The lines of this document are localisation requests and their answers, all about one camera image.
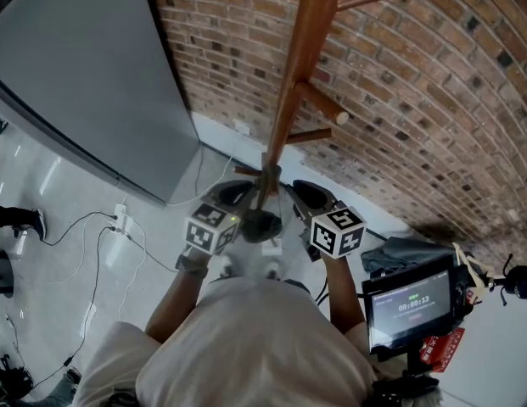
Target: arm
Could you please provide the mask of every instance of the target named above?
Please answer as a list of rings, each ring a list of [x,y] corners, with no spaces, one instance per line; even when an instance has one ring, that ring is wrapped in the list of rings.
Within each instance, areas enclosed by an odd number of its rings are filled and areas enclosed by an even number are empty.
[[[331,324],[344,334],[365,320],[356,284],[346,258],[333,259],[322,252],[322,259],[328,273]]]
[[[188,258],[206,267],[210,255],[192,248]],[[146,325],[146,334],[164,343],[195,309],[203,279],[185,271],[179,271],[171,287],[161,299]]]

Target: white floor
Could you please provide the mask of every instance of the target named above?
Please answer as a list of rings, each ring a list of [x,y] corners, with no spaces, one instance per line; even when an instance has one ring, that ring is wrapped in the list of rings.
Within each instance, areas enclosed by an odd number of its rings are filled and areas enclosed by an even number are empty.
[[[199,154],[180,180],[171,201],[181,202],[195,195],[195,177]],[[204,163],[199,178],[199,191],[207,188],[223,171],[227,158],[205,148]],[[230,164],[225,179],[232,179]],[[182,226],[192,203],[180,207],[160,208],[106,184],[72,165],[10,126],[0,136],[0,205],[20,208],[40,208],[48,224],[48,241],[53,242],[76,219],[92,211],[113,214],[115,205],[125,199],[127,213],[146,232],[147,250],[163,264],[172,267],[183,248]],[[297,235],[301,224],[293,217],[291,201],[282,195],[280,206],[287,226],[283,235],[283,261],[286,277],[301,282],[315,297],[322,288],[325,272],[322,263],[312,264],[301,248]],[[86,227],[86,253],[80,272],[76,273],[82,256],[84,220],[75,226],[55,247],[38,241],[34,231],[15,239],[10,228],[0,230],[0,249],[12,260],[16,275],[14,297],[0,296],[0,356],[9,354],[16,365],[21,364],[12,342],[14,331],[6,321],[8,313],[18,330],[20,352],[36,382],[58,369],[80,346],[83,323],[92,297],[97,269],[97,238],[108,225],[102,215],[93,216]],[[133,227],[131,234],[143,243],[142,233]],[[256,246],[234,243],[229,249],[239,270],[248,276],[262,272],[264,260]],[[376,247],[378,239],[365,234],[362,250]],[[83,371],[100,339],[110,325],[119,319],[118,308],[127,284],[133,278],[143,251],[113,232],[104,233],[100,248],[100,273],[95,308],[87,325],[87,340],[72,365]],[[210,263],[208,281],[214,279],[219,264]],[[350,258],[356,283],[360,286],[365,274],[359,254]],[[148,258],[140,268],[137,280],[130,288],[122,310],[122,319],[144,326],[155,305],[169,287],[174,274]],[[327,302],[322,311],[328,312]],[[39,386],[31,395],[39,399],[58,381],[60,372]]]

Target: display screen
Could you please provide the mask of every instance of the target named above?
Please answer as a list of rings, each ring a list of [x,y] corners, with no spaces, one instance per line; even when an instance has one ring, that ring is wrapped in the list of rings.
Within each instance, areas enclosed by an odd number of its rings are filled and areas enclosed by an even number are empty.
[[[411,330],[450,312],[448,271],[373,296],[372,345],[390,343]]]

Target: brick wall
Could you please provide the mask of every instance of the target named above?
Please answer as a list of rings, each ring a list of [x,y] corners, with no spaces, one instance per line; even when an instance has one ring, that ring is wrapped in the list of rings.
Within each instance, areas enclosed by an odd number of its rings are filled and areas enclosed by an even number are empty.
[[[156,0],[189,107],[266,142],[298,0]],[[350,122],[307,164],[428,236],[527,263],[527,0],[338,14],[312,80]],[[328,123],[304,104],[297,131]]]

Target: white shirt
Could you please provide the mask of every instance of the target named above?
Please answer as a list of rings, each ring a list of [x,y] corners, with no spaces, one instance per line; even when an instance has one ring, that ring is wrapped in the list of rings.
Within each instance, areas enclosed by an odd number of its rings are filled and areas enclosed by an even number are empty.
[[[94,406],[136,388],[143,406],[361,406],[376,376],[367,327],[345,335],[304,290],[236,277],[211,283],[163,345],[116,323],[74,401]]]

